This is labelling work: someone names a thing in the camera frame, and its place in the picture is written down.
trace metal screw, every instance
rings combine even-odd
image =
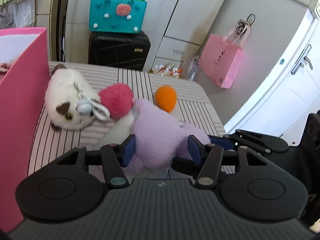
[[[110,183],[114,186],[121,186],[124,185],[126,182],[127,180],[121,177],[115,177],[110,180]]]
[[[209,186],[209,185],[213,184],[213,182],[214,182],[213,179],[211,179],[209,177],[202,177],[202,178],[198,179],[198,183],[203,186]]]

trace pink box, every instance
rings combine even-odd
[[[15,200],[27,176],[33,137],[50,80],[46,28],[0,30],[1,63],[13,64],[0,81],[0,228],[22,220]]]

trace orange makeup sponge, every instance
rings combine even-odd
[[[177,102],[176,91],[168,85],[164,85],[158,88],[156,91],[156,104],[162,110],[171,113]]]

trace door handle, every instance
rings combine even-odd
[[[304,60],[305,60],[306,62],[308,62],[311,70],[313,70],[313,65],[312,65],[312,63],[311,63],[311,60],[310,60],[307,56],[304,57]]]
[[[310,59],[308,58],[308,55],[309,55],[311,49],[312,49],[312,46],[310,44],[308,44],[305,47],[303,52],[300,54],[298,60],[294,64],[293,69],[291,70],[291,74],[292,75],[295,75],[297,73],[297,71],[299,70],[299,68],[304,67],[304,64],[303,64],[304,61],[309,63],[309,66],[310,66],[311,70],[313,69],[312,63],[311,63]]]

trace blue gripper pad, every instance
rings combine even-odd
[[[121,161],[121,166],[126,167],[129,165],[132,156],[136,151],[136,137],[131,134],[129,137],[121,144],[123,148],[123,157]]]
[[[201,157],[201,147],[203,144],[195,137],[195,136],[188,136],[187,141],[188,152],[190,153],[193,162],[195,165],[202,165],[202,157]]]
[[[233,150],[234,145],[231,142],[229,142],[225,139],[215,137],[215,136],[210,136],[210,135],[209,135],[209,138],[211,140],[211,143],[214,143],[215,145],[219,145],[219,146],[223,147],[223,149],[225,151]]]

